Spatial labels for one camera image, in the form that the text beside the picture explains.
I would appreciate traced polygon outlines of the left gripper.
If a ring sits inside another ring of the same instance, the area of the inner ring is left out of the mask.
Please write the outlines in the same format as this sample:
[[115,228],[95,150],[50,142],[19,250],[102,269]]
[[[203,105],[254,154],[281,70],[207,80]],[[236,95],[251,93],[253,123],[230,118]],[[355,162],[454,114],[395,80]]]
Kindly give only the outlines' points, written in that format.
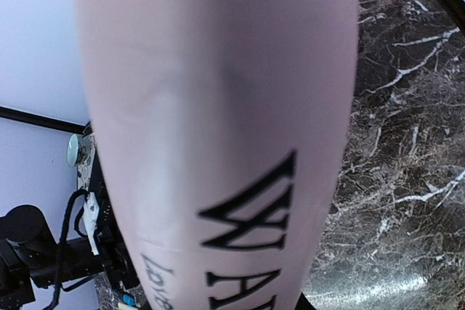
[[89,193],[94,195],[98,208],[93,237],[111,287],[134,288],[139,286],[140,281],[118,228],[104,180],[99,179],[90,184]]

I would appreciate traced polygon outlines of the pink Warm Chord book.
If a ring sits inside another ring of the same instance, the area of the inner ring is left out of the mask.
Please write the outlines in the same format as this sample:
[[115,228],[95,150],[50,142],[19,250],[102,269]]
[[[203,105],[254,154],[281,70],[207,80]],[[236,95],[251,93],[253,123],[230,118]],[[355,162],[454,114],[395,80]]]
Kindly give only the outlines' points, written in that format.
[[75,0],[110,201],[153,309],[294,309],[331,206],[358,0]]

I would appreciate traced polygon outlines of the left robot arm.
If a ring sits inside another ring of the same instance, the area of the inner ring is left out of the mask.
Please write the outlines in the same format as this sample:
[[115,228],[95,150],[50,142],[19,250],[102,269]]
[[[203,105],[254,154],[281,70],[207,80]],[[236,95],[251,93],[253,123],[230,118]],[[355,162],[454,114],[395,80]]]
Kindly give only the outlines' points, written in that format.
[[140,285],[103,182],[70,196],[59,239],[34,205],[17,206],[1,217],[2,309],[34,302],[34,287],[53,287],[47,308],[55,309],[61,292],[100,273],[114,290]]

